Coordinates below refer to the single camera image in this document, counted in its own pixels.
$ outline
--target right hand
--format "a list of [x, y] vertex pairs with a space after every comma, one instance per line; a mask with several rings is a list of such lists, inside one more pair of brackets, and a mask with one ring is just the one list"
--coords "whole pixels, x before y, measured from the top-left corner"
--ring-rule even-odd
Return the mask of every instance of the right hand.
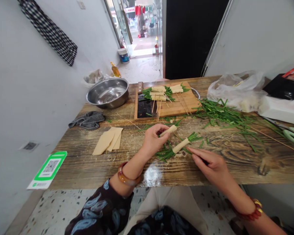
[[194, 149], [187, 147], [192, 152], [192, 157], [198, 168], [206, 178], [223, 193], [231, 190], [237, 183], [230, 174], [225, 160], [220, 155], [204, 149]]

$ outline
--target white plastic bag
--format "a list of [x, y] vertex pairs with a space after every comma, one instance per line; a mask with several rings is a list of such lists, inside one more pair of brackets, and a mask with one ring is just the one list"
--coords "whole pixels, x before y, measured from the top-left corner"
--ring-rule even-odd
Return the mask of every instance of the white plastic bag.
[[267, 94], [262, 90], [264, 83], [262, 72], [251, 70], [238, 75], [226, 74], [209, 86], [207, 98], [215, 102], [228, 99], [226, 106], [245, 113], [257, 111], [260, 99]]
[[88, 76], [84, 76], [82, 83], [87, 88], [91, 88], [95, 83], [101, 82], [102, 80], [106, 80], [111, 78], [107, 74], [103, 74], [101, 70], [96, 70], [93, 72], [90, 72]]

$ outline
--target beige pants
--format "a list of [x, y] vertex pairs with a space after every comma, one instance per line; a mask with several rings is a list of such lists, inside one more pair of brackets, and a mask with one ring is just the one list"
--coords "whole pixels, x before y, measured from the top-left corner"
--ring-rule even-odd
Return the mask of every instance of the beige pants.
[[197, 206], [190, 187], [187, 186], [151, 188], [136, 215], [128, 222], [124, 235], [127, 235], [138, 222], [163, 206], [171, 207], [201, 232], [202, 235], [208, 235], [207, 224]]

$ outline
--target orange bead bracelet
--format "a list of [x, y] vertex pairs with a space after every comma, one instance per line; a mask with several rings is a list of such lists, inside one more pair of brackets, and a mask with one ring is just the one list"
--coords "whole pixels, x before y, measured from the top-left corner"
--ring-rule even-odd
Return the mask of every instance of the orange bead bracelet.
[[122, 172], [122, 168], [126, 163], [127, 162], [124, 162], [119, 166], [119, 169], [118, 169], [119, 180], [121, 180], [122, 183], [125, 183], [128, 186], [136, 186], [140, 182], [141, 176], [138, 176], [138, 178], [135, 180], [131, 180], [131, 179], [127, 178]]
[[261, 214], [263, 213], [263, 211], [262, 211], [262, 205], [261, 205], [261, 203], [257, 199], [252, 199], [251, 198], [251, 200], [254, 202], [256, 209], [255, 209], [255, 211], [253, 213], [251, 213], [249, 215], [241, 214], [240, 212], [238, 212], [235, 209], [235, 207], [231, 203], [230, 203], [230, 206], [231, 206], [232, 210], [234, 211], [234, 213], [238, 217], [240, 217], [240, 218], [242, 218], [244, 220], [252, 220], [252, 221], [254, 221], [255, 219], [258, 219], [261, 216]]

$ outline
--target wooden cutting board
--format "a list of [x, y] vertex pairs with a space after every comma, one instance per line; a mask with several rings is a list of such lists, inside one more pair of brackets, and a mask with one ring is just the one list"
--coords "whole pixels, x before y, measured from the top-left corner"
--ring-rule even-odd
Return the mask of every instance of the wooden cutting board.
[[[166, 86], [175, 86], [180, 83], [170, 83], [166, 84]], [[183, 93], [178, 93], [178, 94], [172, 94], [172, 97], [175, 98], [175, 101], [162, 101], [161, 102], [161, 107], [160, 107], [160, 101], [155, 101], [157, 102], [157, 107], [159, 110], [160, 109], [160, 117], [170, 117], [170, 116], [177, 116], [177, 115], [183, 115], [187, 114], [185, 109], [187, 110], [188, 113], [194, 113], [196, 112], [196, 108], [201, 106], [200, 101], [198, 98], [193, 94], [190, 85], [188, 82], [183, 82], [183, 85], [186, 86], [188, 90], [187, 92]], [[135, 111], [134, 111], [134, 120], [135, 121], [141, 121], [141, 120], [148, 120], [148, 119], [153, 119], [156, 118], [154, 117], [148, 117], [148, 118], [138, 118], [137, 117], [137, 111], [138, 111], [138, 88], [136, 88], [136, 98], [135, 98]]]

